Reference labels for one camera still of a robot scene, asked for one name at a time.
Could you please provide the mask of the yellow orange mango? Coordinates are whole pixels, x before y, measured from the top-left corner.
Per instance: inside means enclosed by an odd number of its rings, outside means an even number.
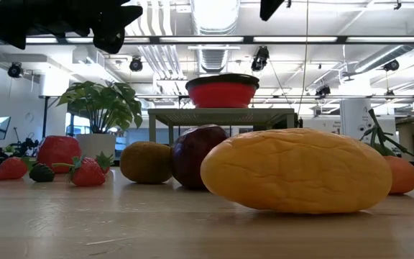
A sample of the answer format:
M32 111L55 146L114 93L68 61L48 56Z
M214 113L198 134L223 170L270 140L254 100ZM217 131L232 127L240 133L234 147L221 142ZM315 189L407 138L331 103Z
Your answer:
M351 213L387 197L392 172L374 148L308 128L230 137L201 163L213 194L253 209L292 214Z

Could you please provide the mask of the white plant pot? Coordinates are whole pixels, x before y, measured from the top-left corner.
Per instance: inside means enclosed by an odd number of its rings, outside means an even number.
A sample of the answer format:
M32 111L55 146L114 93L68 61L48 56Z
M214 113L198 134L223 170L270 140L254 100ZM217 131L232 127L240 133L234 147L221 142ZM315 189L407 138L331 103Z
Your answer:
M75 136L82 155L95 158L103 153L112 162L115 159L116 137L110 134L79 134Z

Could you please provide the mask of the brown kiwi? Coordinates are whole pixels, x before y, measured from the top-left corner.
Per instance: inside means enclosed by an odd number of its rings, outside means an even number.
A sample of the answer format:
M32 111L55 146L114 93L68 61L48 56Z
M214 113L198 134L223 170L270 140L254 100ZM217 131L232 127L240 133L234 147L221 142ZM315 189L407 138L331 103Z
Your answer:
M120 171L136 183L164 183L173 176L171 148L150 141L133 142L121 153Z

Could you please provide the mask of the green monstera plant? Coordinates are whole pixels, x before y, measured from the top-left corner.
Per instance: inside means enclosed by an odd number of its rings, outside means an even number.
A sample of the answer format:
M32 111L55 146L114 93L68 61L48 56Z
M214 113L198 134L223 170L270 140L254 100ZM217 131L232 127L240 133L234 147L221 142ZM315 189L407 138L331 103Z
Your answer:
M85 114L90 131L95 134L105 134L112 127L140 127L143 122L142 104L136 99L136 91L126 83L73 83L57 104Z

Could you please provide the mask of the small red strawberry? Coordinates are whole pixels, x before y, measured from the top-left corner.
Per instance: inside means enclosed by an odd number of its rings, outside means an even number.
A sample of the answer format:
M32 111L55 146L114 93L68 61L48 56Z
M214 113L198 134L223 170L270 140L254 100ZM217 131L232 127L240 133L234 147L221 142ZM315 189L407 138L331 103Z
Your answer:
M0 164L0 181L17 180L31 171L36 161L30 157L10 157Z
M96 156L95 161L100 166L102 173L107 174L111 166L114 165L114 155L105 155L103 152L101 152L99 155Z
M89 157L72 157L72 163L53 163L52 166L68 168L68 182L75 186L101 186L106 182L100 165Z

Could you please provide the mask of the black overhead frame bar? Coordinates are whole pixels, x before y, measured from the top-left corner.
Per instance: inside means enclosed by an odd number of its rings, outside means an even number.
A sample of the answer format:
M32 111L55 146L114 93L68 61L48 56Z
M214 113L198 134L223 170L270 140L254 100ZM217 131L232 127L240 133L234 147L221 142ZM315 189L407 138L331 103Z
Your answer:
M414 36L126 36L125 45L414 45Z

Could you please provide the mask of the red bowl with grey rim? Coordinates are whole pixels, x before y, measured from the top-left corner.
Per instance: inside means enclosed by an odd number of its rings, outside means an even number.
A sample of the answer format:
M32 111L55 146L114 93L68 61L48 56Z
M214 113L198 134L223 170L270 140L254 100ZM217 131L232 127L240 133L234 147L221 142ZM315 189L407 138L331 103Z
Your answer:
M185 88L196 108L247 108L259 88L259 79L225 73L195 78Z

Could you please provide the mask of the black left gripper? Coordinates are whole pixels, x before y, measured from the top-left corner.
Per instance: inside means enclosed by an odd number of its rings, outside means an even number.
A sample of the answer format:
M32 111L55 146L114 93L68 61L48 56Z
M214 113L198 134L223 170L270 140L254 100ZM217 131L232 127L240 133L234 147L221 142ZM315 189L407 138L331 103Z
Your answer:
M142 13L140 6L105 0L0 0L0 42L24 49L29 36L94 33L95 47L117 54L124 44L124 28Z

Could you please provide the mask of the small dark purple berry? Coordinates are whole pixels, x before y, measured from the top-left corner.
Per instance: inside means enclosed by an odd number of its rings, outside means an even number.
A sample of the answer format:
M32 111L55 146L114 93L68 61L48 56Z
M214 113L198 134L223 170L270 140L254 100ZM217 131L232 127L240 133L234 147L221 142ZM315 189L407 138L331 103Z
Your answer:
M52 182L55 173L49 166L37 163L29 172L29 177L35 182Z

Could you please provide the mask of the silver ceiling duct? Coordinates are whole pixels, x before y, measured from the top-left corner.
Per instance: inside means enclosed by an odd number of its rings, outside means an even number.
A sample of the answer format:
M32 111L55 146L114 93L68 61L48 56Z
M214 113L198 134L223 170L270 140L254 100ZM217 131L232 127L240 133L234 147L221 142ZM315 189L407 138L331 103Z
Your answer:
M190 0L192 25L196 35L225 36L235 33L240 0ZM201 70L220 73L227 64L231 47L199 45L197 58Z

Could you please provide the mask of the large red fruit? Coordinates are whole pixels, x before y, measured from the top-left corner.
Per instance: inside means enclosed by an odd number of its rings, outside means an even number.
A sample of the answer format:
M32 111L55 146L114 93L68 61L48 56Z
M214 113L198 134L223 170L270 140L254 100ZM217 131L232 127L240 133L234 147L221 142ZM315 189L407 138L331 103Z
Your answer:
M78 141L69 136L47 136L42 142L37 162L47 165L55 174L63 174L69 172L69 167L54 167L54 163L72 164L73 157L82 155Z

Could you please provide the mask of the dark maroon fruit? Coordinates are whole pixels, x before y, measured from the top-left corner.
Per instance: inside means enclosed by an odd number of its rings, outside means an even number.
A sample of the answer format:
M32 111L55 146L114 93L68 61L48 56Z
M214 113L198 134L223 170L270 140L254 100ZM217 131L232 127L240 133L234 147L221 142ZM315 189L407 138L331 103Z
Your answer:
M201 163L215 146L227 138L226 131L215 124L184 131L171 147L172 175L175 180L187 189L204 190Z

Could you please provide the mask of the green perforated metal shelf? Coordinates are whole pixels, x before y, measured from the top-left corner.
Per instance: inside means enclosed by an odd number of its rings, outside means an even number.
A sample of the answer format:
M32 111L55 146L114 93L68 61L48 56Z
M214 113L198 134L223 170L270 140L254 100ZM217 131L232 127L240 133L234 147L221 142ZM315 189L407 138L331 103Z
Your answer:
M149 109L149 141L157 142L156 122L168 127L168 144L174 142L174 127L201 126L263 126L267 130L284 121L287 128L295 127L294 109L263 108L199 108L199 109Z

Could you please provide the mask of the white pillar with signs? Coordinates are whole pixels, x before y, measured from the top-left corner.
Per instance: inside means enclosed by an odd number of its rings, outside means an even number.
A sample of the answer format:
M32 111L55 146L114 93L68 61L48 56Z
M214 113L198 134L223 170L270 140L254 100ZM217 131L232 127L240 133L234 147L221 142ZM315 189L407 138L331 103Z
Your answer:
M343 99L340 103L341 133L359 140L373 126L369 99Z

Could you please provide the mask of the black background equipment stand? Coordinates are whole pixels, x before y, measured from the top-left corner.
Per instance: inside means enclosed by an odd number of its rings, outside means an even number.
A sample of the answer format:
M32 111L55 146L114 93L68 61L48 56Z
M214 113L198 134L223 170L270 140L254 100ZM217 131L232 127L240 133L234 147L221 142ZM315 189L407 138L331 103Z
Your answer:
M12 143L9 146L14 148L13 156L15 157L35 157L37 155L37 151L39 150L40 141L34 140L33 137L35 134L33 132L30 132L24 141L21 141L19 139L19 135L17 132L17 128L14 127L14 132L17 138L16 143Z

